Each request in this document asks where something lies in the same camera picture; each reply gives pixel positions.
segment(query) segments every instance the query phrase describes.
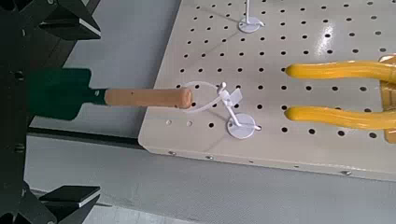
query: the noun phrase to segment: white pegboard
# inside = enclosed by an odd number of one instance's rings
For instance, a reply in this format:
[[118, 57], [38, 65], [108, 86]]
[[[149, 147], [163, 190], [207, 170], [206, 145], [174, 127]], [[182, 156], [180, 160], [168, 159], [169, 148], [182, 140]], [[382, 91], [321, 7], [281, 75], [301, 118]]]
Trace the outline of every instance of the white pegboard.
[[[200, 160], [396, 180], [396, 146], [382, 131], [368, 132], [285, 118], [292, 105], [382, 111], [379, 82], [371, 79], [301, 80], [283, 71], [291, 63], [378, 60], [396, 51], [396, 3], [382, 1], [252, 0], [251, 16], [265, 23], [241, 33], [244, 2], [183, 0], [155, 88], [194, 80], [241, 88], [235, 109], [262, 126], [247, 140], [226, 131], [224, 106], [195, 115], [150, 108], [139, 135], [153, 153]], [[214, 99], [196, 87], [196, 106]]]

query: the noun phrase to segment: round metal base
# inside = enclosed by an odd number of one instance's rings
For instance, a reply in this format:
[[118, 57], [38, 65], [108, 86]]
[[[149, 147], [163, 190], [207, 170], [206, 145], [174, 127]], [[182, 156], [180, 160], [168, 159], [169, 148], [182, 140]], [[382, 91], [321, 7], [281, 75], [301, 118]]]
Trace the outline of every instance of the round metal base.
[[236, 114], [238, 121], [241, 124], [248, 125], [249, 127], [238, 127], [233, 122], [233, 119], [229, 119], [227, 122], [227, 130], [235, 138], [238, 139], [246, 139], [254, 134], [254, 126], [256, 126], [256, 122], [254, 118], [247, 114]]
[[247, 24], [246, 18], [242, 19], [238, 24], [239, 30], [247, 34], [251, 34], [258, 31], [260, 27], [264, 26], [264, 23], [255, 17], [249, 17], [248, 22], [249, 24]]

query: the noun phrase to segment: screw hole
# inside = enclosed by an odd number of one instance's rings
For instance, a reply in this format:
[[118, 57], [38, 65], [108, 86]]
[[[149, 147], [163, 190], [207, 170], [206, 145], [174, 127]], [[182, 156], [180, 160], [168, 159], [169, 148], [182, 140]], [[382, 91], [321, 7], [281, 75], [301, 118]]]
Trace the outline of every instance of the screw hole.
[[338, 135], [341, 136], [341, 137], [343, 137], [343, 136], [346, 135], [346, 133], [345, 133], [344, 131], [338, 131]]
[[369, 136], [370, 136], [371, 138], [376, 138], [376, 133], [369, 133]]
[[341, 171], [341, 175], [352, 175], [351, 171]]

